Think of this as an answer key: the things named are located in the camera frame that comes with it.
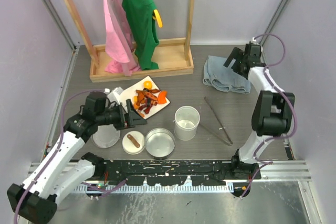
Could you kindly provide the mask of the tall metal container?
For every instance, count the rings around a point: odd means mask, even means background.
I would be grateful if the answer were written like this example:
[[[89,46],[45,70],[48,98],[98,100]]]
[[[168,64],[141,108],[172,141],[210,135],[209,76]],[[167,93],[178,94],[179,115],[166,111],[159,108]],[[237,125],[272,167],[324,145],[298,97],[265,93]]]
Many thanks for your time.
[[[200,122],[199,112],[192,106],[182,106],[174,115],[174,133],[182,141],[189,141],[196,135]]]

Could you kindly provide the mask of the white square plate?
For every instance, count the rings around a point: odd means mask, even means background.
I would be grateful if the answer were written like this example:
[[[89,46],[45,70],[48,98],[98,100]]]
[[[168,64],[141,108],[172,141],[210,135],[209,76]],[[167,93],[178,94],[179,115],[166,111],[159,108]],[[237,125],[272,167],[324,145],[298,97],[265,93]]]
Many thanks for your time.
[[[157,89],[159,88],[150,76],[147,76],[147,77],[143,78],[141,81],[138,81],[136,84],[126,88],[120,94],[120,98],[119,98],[119,100],[122,103],[125,110],[127,109],[126,100],[131,99],[131,101],[133,101],[133,97],[136,95],[136,89],[143,88],[143,83],[145,81],[152,82],[153,88],[157,88]],[[150,110],[150,112],[144,116],[144,119],[148,119],[148,118],[152,117],[154,114],[158,113],[159,111],[161,111],[162,109],[167,107],[170,103],[171,102],[168,100],[168,98],[166,98],[166,103],[165,104],[159,104],[159,105],[154,106],[154,108],[152,108]]]

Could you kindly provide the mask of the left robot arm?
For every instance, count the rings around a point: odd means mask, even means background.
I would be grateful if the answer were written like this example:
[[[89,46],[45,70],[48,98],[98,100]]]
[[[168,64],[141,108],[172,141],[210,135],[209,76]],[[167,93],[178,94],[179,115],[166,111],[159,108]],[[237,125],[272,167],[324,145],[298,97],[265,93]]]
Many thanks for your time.
[[[109,90],[89,90],[85,103],[66,121],[58,141],[35,171],[20,185],[9,187],[7,197],[14,212],[14,223],[18,217],[32,223],[49,223],[61,202],[78,185],[89,178],[99,180],[104,176],[104,159],[90,152],[62,174],[99,127],[112,125],[116,130],[124,130],[147,124],[130,99],[122,104],[118,99],[110,100],[113,94]]]

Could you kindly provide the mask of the orange salmon slice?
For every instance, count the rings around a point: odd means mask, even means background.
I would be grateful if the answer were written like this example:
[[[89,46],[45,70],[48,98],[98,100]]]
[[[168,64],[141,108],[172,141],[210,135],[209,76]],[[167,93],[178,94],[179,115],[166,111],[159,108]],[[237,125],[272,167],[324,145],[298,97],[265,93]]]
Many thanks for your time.
[[[159,93],[158,97],[157,97],[157,103],[158,104],[165,104],[165,103],[167,103],[166,95],[167,95],[167,91],[166,90],[161,91]]]

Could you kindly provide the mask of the blue denim cloth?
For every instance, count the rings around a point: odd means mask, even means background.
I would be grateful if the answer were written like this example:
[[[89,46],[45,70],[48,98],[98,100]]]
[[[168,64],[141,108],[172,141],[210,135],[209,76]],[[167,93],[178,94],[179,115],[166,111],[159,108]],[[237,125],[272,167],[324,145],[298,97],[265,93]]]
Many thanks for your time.
[[[224,67],[226,58],[208,56],[203,68],[203,84],[221,92],[249,94],[250,82],[231,68]]]

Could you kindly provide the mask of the metal tongs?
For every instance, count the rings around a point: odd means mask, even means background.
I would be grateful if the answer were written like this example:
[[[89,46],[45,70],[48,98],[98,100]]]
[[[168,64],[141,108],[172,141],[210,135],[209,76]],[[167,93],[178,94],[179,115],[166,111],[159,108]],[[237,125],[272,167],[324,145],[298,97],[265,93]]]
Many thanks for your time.
[[[216,126],[218,126],[218,130],[215,131],[215,126],[209,127],[207,124],[200,123],[200,126],[205,129],[207,132],[211,133],[213,136],[215,136],[218,140],[222,141],[227,146],[232,146],[233,141],[231,137],[229,136],[225,126],[221,122],[219,116],[217,115],[214,107],[212,106],[209,98],[204,97],[204,101],[207,104],[208,108],[211,110],[214,119],[216,120]]]

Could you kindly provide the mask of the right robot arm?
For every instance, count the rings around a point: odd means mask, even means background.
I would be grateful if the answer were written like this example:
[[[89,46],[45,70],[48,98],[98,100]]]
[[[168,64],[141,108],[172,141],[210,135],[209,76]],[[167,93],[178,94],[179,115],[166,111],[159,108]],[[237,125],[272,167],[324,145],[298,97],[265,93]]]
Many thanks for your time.
[[[233,74],[250,82],[259,96],[252,114],[252,133],[246,143],[231,158],[230,172],[241,179],[259,170],[260,155],[276,139],[282,139],[289,131],[296,131],[294,112],[295,95],[280,88],[269,73],[269,67],[261,60],[262,46],[255,40],[244,49],[234,47],[219,73]]]

